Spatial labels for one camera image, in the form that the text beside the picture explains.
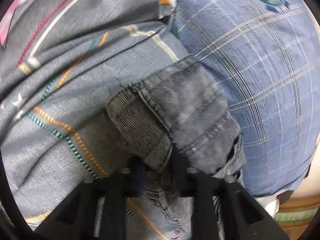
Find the blue plaid pillow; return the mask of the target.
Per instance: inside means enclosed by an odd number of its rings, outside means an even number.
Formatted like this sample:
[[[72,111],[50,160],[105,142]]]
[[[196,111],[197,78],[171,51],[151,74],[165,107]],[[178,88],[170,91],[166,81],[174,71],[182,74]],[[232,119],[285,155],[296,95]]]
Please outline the blue plaid pillow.
[[[247,189],[296,190],[319,135],[319,33],[303,0],[178,0],[173,30],[240,125]]]

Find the grey patterned bed sheet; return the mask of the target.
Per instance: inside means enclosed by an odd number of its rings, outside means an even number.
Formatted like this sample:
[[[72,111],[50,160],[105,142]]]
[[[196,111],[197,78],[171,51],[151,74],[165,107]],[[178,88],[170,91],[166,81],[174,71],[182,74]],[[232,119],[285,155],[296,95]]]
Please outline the grey patterned bed sheet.
[[[107,117],[123,87],[187,52],[172,35],[177,0],[1,0],[2,192],[35,230],[85,178],[129,159]]]

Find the grey denim pants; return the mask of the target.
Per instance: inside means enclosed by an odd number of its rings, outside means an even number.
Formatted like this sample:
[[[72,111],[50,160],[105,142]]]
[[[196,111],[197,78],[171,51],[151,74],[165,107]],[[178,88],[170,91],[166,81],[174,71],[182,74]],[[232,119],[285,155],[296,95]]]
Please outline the grey denim pants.
[[[215,178],[233,175],[243,181],[240,126],[212,76],[194,57],[122,88],[106,110],[131,153],[150,168],[143,196],[129,201],[131,239],[147,238],[145,222],[169,239],[191,238],[193,199],[180,198],[173,188],[168,169],[172,152]]]

